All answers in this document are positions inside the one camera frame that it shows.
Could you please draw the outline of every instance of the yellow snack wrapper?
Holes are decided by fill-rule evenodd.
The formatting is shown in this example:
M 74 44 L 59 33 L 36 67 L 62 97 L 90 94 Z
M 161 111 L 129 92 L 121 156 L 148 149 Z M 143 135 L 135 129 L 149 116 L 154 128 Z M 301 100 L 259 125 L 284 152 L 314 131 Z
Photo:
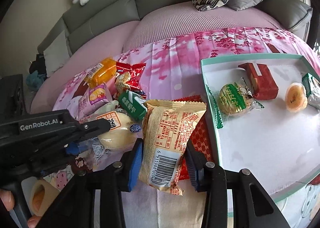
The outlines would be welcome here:
M 93 89 L 102 83 L 107 83 L 115 75 L 116 61 L 106 58 L 91 69 L 84 81 Z
M 183 153 L 206 111 L 204 102 L 149 100 L 144 103 L 143 158 L 139 179 L 161 191 L 183 195 L 177 186 Z

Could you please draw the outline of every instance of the black speaker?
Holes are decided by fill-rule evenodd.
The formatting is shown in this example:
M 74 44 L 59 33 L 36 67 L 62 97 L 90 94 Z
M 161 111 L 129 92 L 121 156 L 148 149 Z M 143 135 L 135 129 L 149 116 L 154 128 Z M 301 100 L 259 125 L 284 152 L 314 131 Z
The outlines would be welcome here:
M 0 120 L 26 114 L 23 76 L 6 76 L 0 80 Z

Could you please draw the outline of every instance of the barcode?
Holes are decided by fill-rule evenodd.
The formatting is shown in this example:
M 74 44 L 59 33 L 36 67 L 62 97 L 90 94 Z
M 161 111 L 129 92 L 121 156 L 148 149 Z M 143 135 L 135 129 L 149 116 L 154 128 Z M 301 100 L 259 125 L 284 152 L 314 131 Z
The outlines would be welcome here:
M 94 76 L 94 74 L 95 74 L 96 72 L 98 72 L 98 70 L 99 70 L 100 68 L 102 68 L 102 67 L 103 67 L 103 64 L 101 64 L 101 63 L 97 64 L 95 67 L 93 67 L 93 68 L 91 69 L 91 71 L 90 71 L 90 73 L 87 75 L 87 77 L 90 78 L 90 79 L 92 79 L 92 77 Z
M 172 176 L 174 176 L 176 164 L 177 159 L 159 155 L 155 176 L 154 178 L 151 178 L 151 181 L 157 185 L 169 184 L 172 180 Z

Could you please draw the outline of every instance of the metal screw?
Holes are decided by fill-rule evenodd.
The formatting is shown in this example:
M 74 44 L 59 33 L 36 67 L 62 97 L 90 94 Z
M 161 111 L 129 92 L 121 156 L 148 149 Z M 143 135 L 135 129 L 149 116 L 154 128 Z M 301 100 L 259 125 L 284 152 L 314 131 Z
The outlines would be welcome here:
M 78 171 L 77 174 L 78 174 L 79 176 L 83 176 L 83 175 L 85 175 L 86 173 L 87 173 L 87 171 L 86 171 L 85 169 L 81 169 L 81 170 Z
M 205 165 L 209 168 L 213 168 L 215 166 L 215 164 L 211 161 L 208 161 Z
M 247 169 L 247 168 L 241 169 L 241 172 L 242 172 L 242 174 L 244 174 L 244 175 L 250 175 L 250 174 L 251 174 L 250 170 Z
M 120 161 L 116 161 L 116 162 L 114 162 L 112 165 L 113 165 L 113 167 L 115 167 L 115 168 L 122 167 L 122 163 L 121 163 Z

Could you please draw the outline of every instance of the pink snack package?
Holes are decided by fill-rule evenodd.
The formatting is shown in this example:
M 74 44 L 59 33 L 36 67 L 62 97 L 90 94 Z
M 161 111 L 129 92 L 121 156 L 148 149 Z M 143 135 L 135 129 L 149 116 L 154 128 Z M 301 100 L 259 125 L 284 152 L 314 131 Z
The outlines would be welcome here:
M 93 114 L 97 109 L 112 101 L 112 96 L 105 83 L 90 89 L 79 100 L 79 119 Z

